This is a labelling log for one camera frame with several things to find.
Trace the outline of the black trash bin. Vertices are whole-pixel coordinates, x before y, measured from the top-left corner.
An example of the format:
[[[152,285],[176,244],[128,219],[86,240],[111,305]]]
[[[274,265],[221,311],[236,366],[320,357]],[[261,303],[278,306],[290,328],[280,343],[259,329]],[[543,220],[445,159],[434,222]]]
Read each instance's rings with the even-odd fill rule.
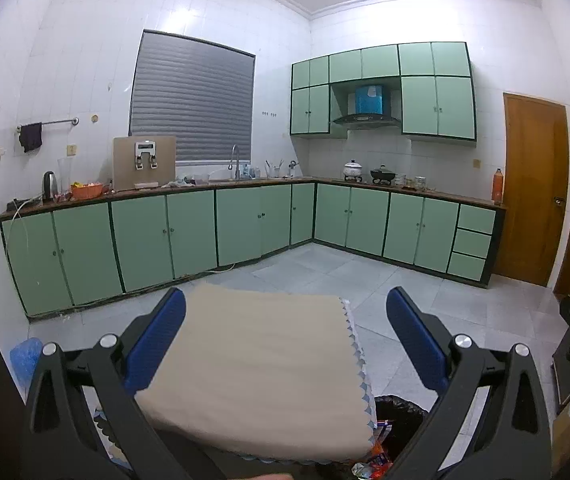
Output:
[[[377,426],[373,448],[362,460],[316,465],[321,479],[382,479],[428,416],[418,404],[394,394],[375,399]]]

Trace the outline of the blue plastic bag on floor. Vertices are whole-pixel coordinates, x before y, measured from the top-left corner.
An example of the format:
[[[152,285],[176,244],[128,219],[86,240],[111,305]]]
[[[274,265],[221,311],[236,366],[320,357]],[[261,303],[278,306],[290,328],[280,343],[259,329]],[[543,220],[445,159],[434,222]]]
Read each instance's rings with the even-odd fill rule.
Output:
[[[21,388],[29,389],[42,349],[42,341],[29,338],[10,350],[10,364]]]

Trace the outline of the orange thermos bottle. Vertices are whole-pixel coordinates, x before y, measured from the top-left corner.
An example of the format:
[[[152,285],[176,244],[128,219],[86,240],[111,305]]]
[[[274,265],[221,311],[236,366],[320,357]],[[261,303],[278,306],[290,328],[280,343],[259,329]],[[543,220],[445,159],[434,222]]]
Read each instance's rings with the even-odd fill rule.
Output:
[[[503,203],[504,193],[504,174],[501,168],[498,168],[493,175],[491,200],[494,204],[501,205]]]

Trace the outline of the black wok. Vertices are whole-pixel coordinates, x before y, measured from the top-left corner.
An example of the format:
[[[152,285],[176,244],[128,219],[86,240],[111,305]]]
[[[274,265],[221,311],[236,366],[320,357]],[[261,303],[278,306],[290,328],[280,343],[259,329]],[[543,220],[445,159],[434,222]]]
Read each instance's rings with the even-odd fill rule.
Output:
[[[376,185],[392,185],[396,180],[396,174],[390,171],[385,165],[370,170],[372,183]]]

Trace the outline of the white cooking pot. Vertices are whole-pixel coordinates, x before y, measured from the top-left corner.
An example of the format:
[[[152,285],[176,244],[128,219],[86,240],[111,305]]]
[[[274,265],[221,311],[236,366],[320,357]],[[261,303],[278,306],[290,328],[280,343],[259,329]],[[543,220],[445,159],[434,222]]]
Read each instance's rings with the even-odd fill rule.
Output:
[[[348,182],[363,181],[363,167],[355,160],[346,162],[342,168],[343,179]]]

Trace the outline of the steel electric kettle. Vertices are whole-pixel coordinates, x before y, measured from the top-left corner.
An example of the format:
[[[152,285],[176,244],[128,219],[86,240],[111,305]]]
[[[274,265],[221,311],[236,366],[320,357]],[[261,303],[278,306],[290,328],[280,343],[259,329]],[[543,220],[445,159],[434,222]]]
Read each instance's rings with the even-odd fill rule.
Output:
[[[45,171],[42,177],[42,203],[56,203],[60,197],[60,189],[56,174],[53,171]]]

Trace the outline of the beige tablecloth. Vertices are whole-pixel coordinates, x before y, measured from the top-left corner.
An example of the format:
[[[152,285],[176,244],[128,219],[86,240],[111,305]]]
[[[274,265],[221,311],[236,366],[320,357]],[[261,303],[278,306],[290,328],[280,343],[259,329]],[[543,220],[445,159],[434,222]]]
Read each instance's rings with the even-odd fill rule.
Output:
[[[264,460],[345,462],[374,444],[364,352],[337,296],[198,285],[134,399],[157,429]]]

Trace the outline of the black towel on rail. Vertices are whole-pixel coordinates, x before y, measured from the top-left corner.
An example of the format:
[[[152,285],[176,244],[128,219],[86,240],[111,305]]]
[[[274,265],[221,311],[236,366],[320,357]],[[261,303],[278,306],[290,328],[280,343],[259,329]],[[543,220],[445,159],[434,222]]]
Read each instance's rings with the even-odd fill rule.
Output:
[[[30,153],[42,146],[42,122],[32,122],[19,127],[19,143],[25,153]]]

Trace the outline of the green lower kitchen cabinets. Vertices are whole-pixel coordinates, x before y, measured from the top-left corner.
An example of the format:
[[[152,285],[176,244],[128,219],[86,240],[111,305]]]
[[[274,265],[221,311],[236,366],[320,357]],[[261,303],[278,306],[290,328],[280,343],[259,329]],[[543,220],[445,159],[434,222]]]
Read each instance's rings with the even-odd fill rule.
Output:
[[[309,242],[484,286],[504,219],[466,197],[298,179],[23,203],[0,235],[24,313],[44,318]]]

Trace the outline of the grey window blind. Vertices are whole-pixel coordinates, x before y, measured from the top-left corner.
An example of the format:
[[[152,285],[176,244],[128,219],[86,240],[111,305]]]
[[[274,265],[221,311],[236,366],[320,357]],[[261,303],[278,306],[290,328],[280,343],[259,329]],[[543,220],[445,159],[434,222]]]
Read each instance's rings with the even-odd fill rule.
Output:
[[[222,44],[144,30],[131,91],[132,136],[170,136],[181,165],[251,159],[256,57]]]

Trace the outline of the orange plastic basin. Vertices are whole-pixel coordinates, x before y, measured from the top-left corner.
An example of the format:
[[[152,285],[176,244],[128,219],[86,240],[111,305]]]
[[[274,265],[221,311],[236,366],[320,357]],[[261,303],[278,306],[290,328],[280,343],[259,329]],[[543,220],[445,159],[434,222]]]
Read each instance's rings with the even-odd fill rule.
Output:
[[[73,182],[71,185],[71,196],[74,200],[94,200],[102,194],[104,194],[104,185],[99,182]]]

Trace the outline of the chrome sink faucet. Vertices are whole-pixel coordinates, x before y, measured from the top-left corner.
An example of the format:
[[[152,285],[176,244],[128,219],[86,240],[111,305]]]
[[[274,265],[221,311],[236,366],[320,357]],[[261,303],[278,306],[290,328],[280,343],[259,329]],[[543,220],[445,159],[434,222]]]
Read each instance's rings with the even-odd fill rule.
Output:
[[[230,176],[233,180],[237,181],[240,178],[239,164],[239,146],[234,144],[232,147],[232,152],[230,153],[230,163],[228,164],[228,170],[230,170]]]

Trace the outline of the blue range hood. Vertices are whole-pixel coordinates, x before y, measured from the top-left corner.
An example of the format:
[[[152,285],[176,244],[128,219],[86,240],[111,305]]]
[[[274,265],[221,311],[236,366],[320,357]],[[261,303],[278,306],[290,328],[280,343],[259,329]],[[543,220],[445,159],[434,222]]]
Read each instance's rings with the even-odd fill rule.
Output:
[[[401,92],[397,84],[333,84],[330,123],[348,129],[400,128]]]

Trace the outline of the brown cardboard box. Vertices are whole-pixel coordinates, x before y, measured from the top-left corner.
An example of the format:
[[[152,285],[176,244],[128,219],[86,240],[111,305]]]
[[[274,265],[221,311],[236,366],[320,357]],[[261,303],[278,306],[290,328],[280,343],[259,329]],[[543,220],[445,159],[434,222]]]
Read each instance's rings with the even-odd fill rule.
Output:
[[[158,188],[175,179],[174,136],[122,136],[112,141],[116,191]]]

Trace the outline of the green upper wall cabinets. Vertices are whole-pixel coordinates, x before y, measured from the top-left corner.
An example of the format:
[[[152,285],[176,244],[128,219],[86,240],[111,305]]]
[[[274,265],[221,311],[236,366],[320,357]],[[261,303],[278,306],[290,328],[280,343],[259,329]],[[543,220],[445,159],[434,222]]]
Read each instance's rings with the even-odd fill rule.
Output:
[[[318,56],[291,65],[293,136],[344,139],[330,123],[333,84],[391,82],[400,87],[399,133],[410,138],[475,143],[477,114],[468,45],[463,41],[383,44]]]

